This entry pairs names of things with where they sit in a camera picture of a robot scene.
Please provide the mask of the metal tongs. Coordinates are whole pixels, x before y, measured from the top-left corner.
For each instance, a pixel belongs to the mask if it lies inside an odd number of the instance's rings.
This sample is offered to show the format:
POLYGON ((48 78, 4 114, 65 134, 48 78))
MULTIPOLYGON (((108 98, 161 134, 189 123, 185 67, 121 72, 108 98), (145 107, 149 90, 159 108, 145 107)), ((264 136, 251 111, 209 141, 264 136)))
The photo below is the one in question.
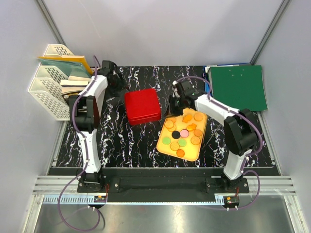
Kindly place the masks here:
POLYGON ((211 131, 211 135, 208 140, 204 143, 207 145, 214 137, 218 137, 219 135, 224 134, 223 126, 219 124, 216 129, 211 131))

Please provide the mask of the red box lid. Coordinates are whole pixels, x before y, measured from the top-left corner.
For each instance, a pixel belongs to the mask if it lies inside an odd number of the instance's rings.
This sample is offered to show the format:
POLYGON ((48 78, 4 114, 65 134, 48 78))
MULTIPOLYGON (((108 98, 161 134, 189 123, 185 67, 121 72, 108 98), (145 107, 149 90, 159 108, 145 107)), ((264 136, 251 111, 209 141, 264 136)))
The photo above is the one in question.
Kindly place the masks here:
POLYGON ((161 115, 157 92, 152 88, 126 93, 124 103, 127 117, 161 115))

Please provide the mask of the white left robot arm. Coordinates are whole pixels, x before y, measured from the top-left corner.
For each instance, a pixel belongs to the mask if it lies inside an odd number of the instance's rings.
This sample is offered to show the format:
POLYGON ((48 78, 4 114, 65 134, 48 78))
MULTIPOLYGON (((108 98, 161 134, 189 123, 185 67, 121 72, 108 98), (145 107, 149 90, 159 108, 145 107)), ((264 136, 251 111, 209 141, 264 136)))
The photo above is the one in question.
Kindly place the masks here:
POLYGON ((93 174, 101 170, 96 134, 105 93, 117 97, 127 88, 125 79, 117 71, 117 65, 103 60, 101 68, 94 72, 89 84, 77 95, 68 98, 70 122, 81 144, 83 171, 86 173, 93 174))

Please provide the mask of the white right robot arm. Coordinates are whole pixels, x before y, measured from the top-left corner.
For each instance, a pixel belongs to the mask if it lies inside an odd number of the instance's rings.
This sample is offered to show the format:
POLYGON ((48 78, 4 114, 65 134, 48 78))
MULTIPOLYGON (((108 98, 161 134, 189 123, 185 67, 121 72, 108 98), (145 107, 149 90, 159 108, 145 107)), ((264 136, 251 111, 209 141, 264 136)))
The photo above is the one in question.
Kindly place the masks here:
POLYGON ((173 93, 169 96, 165 116, 180 116, 186 108, 207 114, 223 126, 229 154, 218 186, 228 193, 234 191, 246 174, 246 159, 259 153, 263 147, 253 112, 229 107, 213 98, 210 92, 196 90, 189 77, 173 82, 173 93))

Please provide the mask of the yellow plastic tray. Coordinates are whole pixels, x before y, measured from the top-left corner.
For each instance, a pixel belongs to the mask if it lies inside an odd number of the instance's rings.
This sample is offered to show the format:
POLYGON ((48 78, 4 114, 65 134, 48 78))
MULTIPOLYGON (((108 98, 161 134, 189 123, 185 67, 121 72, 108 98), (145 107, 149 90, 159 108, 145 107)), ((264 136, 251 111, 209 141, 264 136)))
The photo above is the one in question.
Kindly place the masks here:
POLYGON ((157 150, 168 156, 194 162, 199 158, 207 126, 207 115, 190 108, 180 116, 165 119, 157 150))

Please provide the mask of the red cookie box with tray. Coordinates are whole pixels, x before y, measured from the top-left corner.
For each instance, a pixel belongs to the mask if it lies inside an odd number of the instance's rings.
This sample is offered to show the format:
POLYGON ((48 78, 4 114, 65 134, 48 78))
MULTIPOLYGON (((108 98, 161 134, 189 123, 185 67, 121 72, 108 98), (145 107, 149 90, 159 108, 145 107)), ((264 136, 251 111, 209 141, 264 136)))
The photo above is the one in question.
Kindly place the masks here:
POLYGON ((145 115, 139 117, 128 117, 129 123, 132 126, 161 120, 161 115, 145 115))

